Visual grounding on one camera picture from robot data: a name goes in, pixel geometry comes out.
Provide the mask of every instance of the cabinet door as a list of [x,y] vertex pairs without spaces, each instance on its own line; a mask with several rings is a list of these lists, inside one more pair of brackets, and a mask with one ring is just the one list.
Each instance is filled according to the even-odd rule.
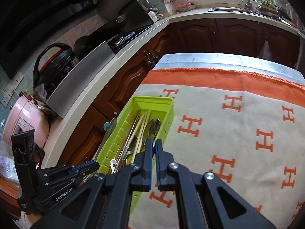
[[105,135],[103,125],[107,121],[90,106],[69,138],[58,164],[79,165],[92,159]]
[[159,59],[165,54],[179,53],[179,44],[174,40],[169,26],[159,32],[145,44],[145,49],[151,51]]
[[4,204],[5,209],[16,217],[21,213],[17,203],[18,189],[0,175],[0,205]]
[[218,51],[218,33],[215,19],[175,22],[170,26],[179,38],[181,52]]
[[272,61],[294,68],[298,60],[300,38],[284,29],[263,24],[264,38],[268,40]]
[[144,48],[141,48],[112,77],[92,106],[111,120],[114,112],[121,112],[149,71],[144,58]]
[[263,47],[259,22],[242,19],[216,19],[220,53],[257,57]]

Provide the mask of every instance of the white countertop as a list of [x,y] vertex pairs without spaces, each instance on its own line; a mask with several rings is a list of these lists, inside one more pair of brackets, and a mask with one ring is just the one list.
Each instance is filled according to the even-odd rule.
[[104,86],[127,62],[127,60],[130,59],[132,55],[134,55],[146,42],[152,39],[170,23],[203,18],[236,18],[270,24],[289,31],[295,35],[299,35],[295,28],[267,17],[240,12],[208,12],[208,9],[209,8],[197,8],[188,12],[174,14],[163,20],[157,21],[154,25],[152,25],[151,28],[140,34],[121,51],[119,51],[116,56],[89,83],[89,85],[72,105],[65,118],[61,119],[58,116],[53,121],[48,140],[43,148],[45,151],[45,158],[42,162],[42,168],[52,167],[57,164],[59,157],[61,156],[61,153],[78,122]]

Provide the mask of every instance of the metal screw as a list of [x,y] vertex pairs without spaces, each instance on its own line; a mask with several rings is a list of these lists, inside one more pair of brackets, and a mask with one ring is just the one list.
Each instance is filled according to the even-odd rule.
[[212,172],[207,172],[204,174],[205,178],[208,180],[213,180],[215,175]]
[[179,167],[179,164],[172,162],[168,165],[171,169],[177,169]]
[[134,163],[132,163],[131,166],[132,166],[134,169],[139,169],[139,168],[140,168],[137,164],[134,164]]

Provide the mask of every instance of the stainless steel panel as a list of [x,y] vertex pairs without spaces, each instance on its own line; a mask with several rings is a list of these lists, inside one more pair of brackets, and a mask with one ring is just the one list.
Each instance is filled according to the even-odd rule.
[[177,53],[164,55],[154,69],[206,68],[249,71],[305,85],[303,75],[292,68],[264,59],[224,53]]
[[106,42],[100,44],[62,80],[46,104],[64,118],[87,85],[114,56]]

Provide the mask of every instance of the pot handle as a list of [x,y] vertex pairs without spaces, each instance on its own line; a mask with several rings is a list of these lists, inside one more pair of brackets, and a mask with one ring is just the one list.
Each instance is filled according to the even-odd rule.
[[44,49],[42,51],[42,53],[38,56],[36,62],[35,62],[35,65],[34,65],[34,70],[33,70],[33,89],[35,89],[36,87],[36,84],[39,80],[39,61],[40,59],[42,58],[42,56],[48,51],[50,50],[51,48],[53,47],[59,47],[62,51],[67,51],[69,49],[71,49],[71,47],[69,45],[66,45],[66,44],[63,44],[63,43],[54,43],[54,44],[51,44],[49,45],[46,49]]

